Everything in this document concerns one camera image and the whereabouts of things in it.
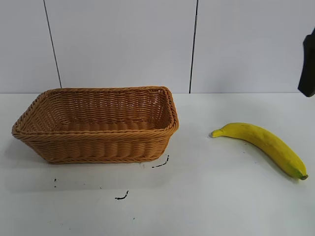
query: yellow banana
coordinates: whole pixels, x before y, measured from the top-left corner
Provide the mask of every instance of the yellow banana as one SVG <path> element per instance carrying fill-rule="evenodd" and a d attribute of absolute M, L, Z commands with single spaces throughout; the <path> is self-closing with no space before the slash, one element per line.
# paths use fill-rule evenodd
<path fill-rule="evenodd" d="M 294 151 L 276 135 L 261 127 L 247 123 L 230 123 L 213 131 L 211 136 L 245 140 L 263 150 L 289 176 L 301 180 L 308 177 L 303 162 Z"/>

